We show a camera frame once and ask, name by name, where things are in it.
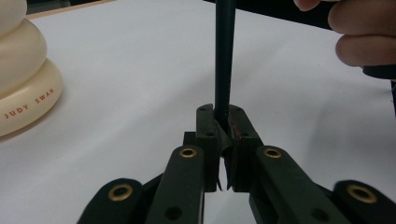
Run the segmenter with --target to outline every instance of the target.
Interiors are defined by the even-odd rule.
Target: black rod
[[[217,0],[215,119],[225,132],[228,131],[234,24],[235,0]]]

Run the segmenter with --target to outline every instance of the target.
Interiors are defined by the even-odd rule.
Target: finger
[[[316,7],[320,3],[320,0],[294,0],[294,4],[301,11],[308,11]]]
[[[342,36],[335,47],[341,62],[351,66],[396,64],[396,39],[390,36]]]
[[[330,11],[329,24],[345,35],[396,36],[396,1],[341,1]]]

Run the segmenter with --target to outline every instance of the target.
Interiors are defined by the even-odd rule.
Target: cream ceramic object
[[[0,136],[43,116],[56,103],[62,88],[61,73],[46,60],[32,79],[0,100]]]
[[[17,28],[26,14],[26,0],[0,0],[0,36]]]
[[[0,97],[35,74],[46,57],[46,40],[28,20],[0,36]]]
[[[0,136],[43,116],[63,88],[44,36],[25,13],[26,0],[0,0]]]

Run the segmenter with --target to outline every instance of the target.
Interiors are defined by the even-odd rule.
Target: white table
[[[33,23],[64,92],[0,138],[0,222],[76,223],[105,183],[163,172],[196,107],[214,102],[215,7],[118,0]],[[323,187],[355,179],[396,201],[389,82],[340,63],[339,36],[237,11],[231,102]],[[206,194],[205,223],[255,223],[248,196]]]

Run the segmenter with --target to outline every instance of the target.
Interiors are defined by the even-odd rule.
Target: brass grommet
[[[132,195],[133,191],[129,184],[116,185],[108,192],[108,198],[113,202],[124,201]]]
[[[282,153],[279,150],[275,149],[275,148],[270,148],[269,147],[269,148],[266,148],[264,150],[264,155],[267,156],[267,157],[270,157],[270,158],[277,159],[277,158],[280,158],[282,156]]]
[[[363,203],[376,203],[378,199],[369,189],[359,185],[349,185],[346,187],[346,191],[354,199]]]
[[[192,158],[197,155],[197,151],[193,148],[183,148],[178,154],[184,158]]]

